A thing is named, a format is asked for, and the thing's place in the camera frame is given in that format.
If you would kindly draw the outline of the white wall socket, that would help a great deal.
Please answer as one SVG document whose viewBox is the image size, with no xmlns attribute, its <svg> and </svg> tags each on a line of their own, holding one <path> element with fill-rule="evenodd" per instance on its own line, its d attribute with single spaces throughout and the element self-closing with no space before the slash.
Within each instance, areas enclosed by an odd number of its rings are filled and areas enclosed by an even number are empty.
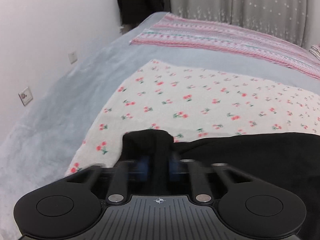
<svg viewBox="0 0 320 240">
<path fill-rule="evenodd" d="M 19 95 L 19 98 L 20 98 L 23 106 L 26 106 L 27 104 L 29 104 L 33 100 L 33 95 L 31 93 L 31 90 L 29 87 L 26 87 L 18 95 Z"/>
</svg>

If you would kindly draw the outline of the cherry print white blanket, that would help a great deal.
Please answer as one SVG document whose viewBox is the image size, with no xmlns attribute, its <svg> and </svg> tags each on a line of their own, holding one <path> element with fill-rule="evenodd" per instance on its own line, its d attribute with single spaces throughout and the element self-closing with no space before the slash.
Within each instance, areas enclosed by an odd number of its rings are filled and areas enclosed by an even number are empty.
<svg viewBox="0 0 320 240">
<path fill-rule="evenodd" d="M 104 105 L 66 174 L 113 166 L 125 133 L 162 129 L 174 142 L 206 137 L 319 134 L 319 96 L 297 86 L 153 60 L 127 78 Z"/>
</svg>

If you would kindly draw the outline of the striped folded cloth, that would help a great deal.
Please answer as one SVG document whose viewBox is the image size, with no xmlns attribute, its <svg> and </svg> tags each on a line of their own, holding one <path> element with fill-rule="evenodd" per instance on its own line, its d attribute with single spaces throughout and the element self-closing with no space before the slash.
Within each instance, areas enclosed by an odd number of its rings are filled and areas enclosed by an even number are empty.
<svg viewBox="0 0 320 240">
<path fill-rule="evenodd" d="M 309 52 L 318 60 L 320 60 L 320 48 L 318 45 L 311 45 Z"/>
</svg>

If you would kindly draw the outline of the pink striped knitted blanket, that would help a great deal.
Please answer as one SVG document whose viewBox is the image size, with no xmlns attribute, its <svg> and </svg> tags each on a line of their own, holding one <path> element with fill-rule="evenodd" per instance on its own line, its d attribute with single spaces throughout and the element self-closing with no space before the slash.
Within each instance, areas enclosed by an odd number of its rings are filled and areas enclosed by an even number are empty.
<svg viewBox="0 0 320 240">
<path fill-rule="evenodd" d="M 277 37 L 227 23 L 189 20 L 167 13 L 131 43 L 243 55 L 319 79 L 319 61 L 307 50 Z"/>
</svg>

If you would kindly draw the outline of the grey star pattern curtain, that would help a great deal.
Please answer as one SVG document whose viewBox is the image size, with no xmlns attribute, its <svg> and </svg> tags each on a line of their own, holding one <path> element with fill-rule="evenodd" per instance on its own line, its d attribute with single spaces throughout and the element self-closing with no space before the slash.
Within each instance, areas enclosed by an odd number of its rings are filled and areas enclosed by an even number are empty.
<svg viewBox="0 0 320 240">
<path fill-rule="evenodd" d="M 170 0 L 174 14 L 223 22 L 272 35 L 300 47 L 307 44 L 311 0 Z"/>
</svg>

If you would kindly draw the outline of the white wall switch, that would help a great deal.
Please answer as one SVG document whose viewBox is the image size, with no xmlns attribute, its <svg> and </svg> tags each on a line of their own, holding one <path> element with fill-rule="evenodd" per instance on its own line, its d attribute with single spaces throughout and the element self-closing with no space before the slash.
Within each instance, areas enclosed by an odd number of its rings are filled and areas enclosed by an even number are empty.
<svg viewBox="0 0 320 240">
<path fill-rule="evenodd" d="M 76 61 L 78 60 L 78 56 L 77 56 L 76 51 L 73 51 L 73 52 L 71 52 L 71 53 L 68 53 L 68 58 L 69 58 L 70 64 L 76 63 Z"/>
</svg>

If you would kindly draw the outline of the black pants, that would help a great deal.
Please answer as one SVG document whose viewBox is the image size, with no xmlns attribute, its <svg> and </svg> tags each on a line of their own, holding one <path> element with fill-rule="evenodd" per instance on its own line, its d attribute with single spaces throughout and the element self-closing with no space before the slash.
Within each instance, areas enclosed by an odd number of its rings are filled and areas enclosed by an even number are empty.
<svg viewBox="0 0 320 240">
<path fill-rule="evenodd" d="M 165 178 L 166 161 L 176 155 L 204 166 L 227 163 L 299 196 L 306 205 L 302 239 L 319 239 L 319 136 L 305 133 L 237 135 L 175 142 L 163 130 L 123 135 L 120 160 L 148 157 L 156 181 Z"/>
</svg>

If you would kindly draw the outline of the grey bed sheet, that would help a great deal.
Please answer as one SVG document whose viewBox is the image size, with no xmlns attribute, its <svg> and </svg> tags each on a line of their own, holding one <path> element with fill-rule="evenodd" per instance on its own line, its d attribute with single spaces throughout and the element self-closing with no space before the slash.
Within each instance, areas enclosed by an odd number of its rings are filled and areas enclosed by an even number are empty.
<svg viewBox="0 0 320 240">
<path fill-rule="evenodd" d="M 18 239 L 13 208 L 25 193 L 60 179 L 103 105 L 123 80 L 153 59 L 277 81 L 319 93 L 319 80 L 265 60 L 218 51 L 132 45 L 157 12 L 58 80 L 1 145 L 1 239 Z"/>
</svg>

